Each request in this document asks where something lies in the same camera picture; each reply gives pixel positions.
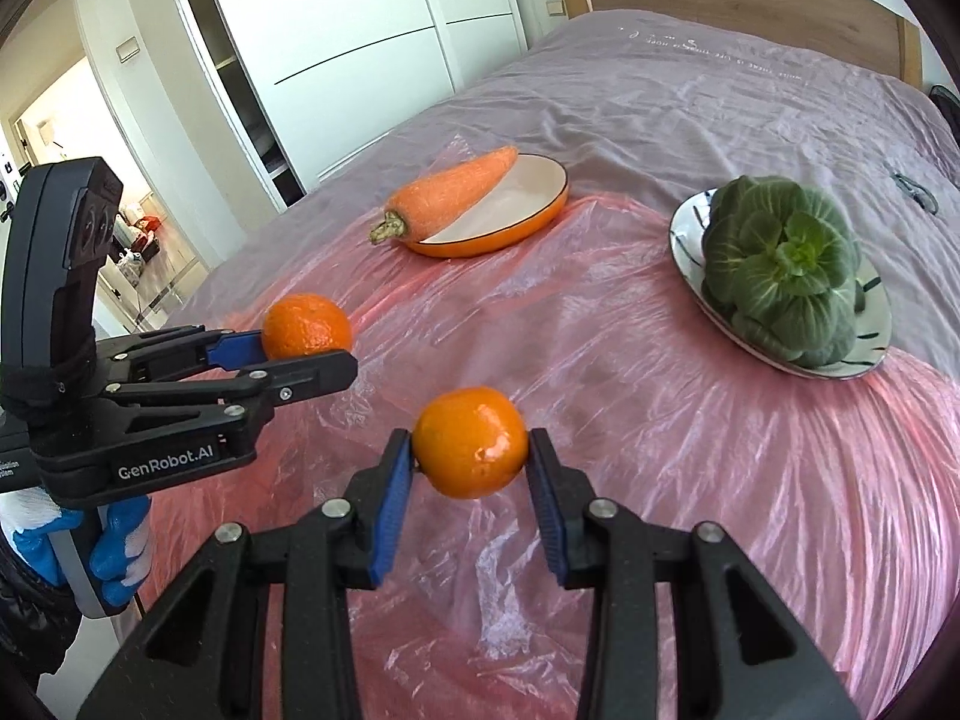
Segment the blue gloved left hand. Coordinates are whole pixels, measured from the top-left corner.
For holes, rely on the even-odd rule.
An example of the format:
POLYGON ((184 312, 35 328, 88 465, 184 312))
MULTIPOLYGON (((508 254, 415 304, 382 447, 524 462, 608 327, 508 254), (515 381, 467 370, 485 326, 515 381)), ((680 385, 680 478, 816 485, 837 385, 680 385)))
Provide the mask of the blue gloved left hand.
POLYGON ((65 509, 43 488, 2 494, 2 548, 41 590, 68 590, 83 616, 127 608, 151 569, 148 496, 87 511, 65 509))

